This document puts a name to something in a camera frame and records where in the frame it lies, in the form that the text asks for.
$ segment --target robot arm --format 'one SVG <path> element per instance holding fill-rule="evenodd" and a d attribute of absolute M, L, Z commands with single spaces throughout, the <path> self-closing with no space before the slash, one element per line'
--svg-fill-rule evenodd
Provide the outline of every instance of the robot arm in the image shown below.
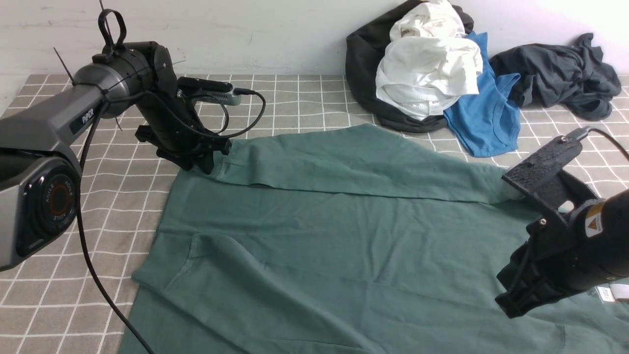
<path fill-rule="evenodd" d="M 120 37 L 113 42 L 105 17 L 113 13 Z M 100 118 L 113 118 L 136 105 L 148 125 L 136 137 L 157 147 L 157 155 L 182 169 L 210 173 L 213 152 L 228 154 L 229 138 L 205 129 L 194 100 L 235 105 L 239 94 L 257 94 L 231 84 L 177 80 L 168 49 L 155 42 L 124 43 L 122 16 L 104 10 L 101 54 L 82 67 L 73 86 L 12 117 L 0 120 L 0 271 L 20 264 L 59 237 L 77 212 L 81 166 L 70 145 Z"/>

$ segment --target white wall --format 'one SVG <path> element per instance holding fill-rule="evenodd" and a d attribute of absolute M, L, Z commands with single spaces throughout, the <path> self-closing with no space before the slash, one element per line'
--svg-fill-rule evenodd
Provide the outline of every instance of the white wall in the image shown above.
<path fill-rule="evenodd" d="M 188 73 L 341 74 L 345 37 L 402 0 L 104 0 L 125 17 L 128 40 L 155 40 Z M 530 42 L 567 44 L 595 33 L 605 60 L 629 73 L 626 0 L 452 0 L 489 32 L 490 54 Z M 103 40 L 96 0 L 0 3 L 0 74 L 71 71 Z"/>

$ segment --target clothing pile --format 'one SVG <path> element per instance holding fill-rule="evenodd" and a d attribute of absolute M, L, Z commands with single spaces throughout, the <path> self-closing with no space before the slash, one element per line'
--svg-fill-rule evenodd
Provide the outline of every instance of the clothing pile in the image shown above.
<path fill-rule="evenodd" d="M 487 33 L 447 0 L 409 0 L 347 37 L 346 75 L 356 101 L 384 127 L 450 127 L 472 156 L 518 148 L 520 108 L 566 106 L 602 120 L 621 93 L 592 33 L 575 45 L 530 44 L 489 58 Z"/>
<path fill-rule="evenodd" d="M 464 94 L 478 94 L 481 50 L 464 38 L 447 0 L 432 0 L 395 23 L 376 72 L 376 97 L 411 118 L 443 115 Z"/>

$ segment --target label sticker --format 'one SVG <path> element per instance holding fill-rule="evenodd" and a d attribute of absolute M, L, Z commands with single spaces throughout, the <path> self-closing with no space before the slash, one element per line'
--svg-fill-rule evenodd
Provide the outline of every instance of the label sticker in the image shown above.
<path fill-rule="evenodd" d="M 443 115 L 443 109 L 439 101 L 428 101 L 428 114 L 429 115 Z"/>
<path fill-rule="evenodd" d="M 616 302 L 614 295 L 611 293 L 610 288 L 596 287 L 596 292 L 603 302 Z"/>
<path fill-rule="evenodd" d="M 629 285 L 610 284 L 610 289 L 616 300 L 629 300 Z"/>
<path fill-rule="evenodd" d="M 585 225 L 587 237 L 593 237 L 603 232 L 603 223 L 601 220 L 603 205 L 604 203 L 596 204 L 587 211 Z"/>

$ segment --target clothing tag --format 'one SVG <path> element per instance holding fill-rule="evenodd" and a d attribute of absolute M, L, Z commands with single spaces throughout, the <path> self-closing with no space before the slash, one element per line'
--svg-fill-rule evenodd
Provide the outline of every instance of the clothing tag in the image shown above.
<path fill-rule="evenodd" d="M 428 115 L 443 115 L 443 109 L 439 101 L 428 101 Z"/>
<path fill-rule="evenodd" d="M 610 284 L 610 290 L 616 300 L 629 300 L 629 285 Z"/>
<path fill-rule="evenodd" d="M 603 302 L 616 302 L 614 295 L 611 293 L 610 288 L 596 287 L 596 292 Z"/>

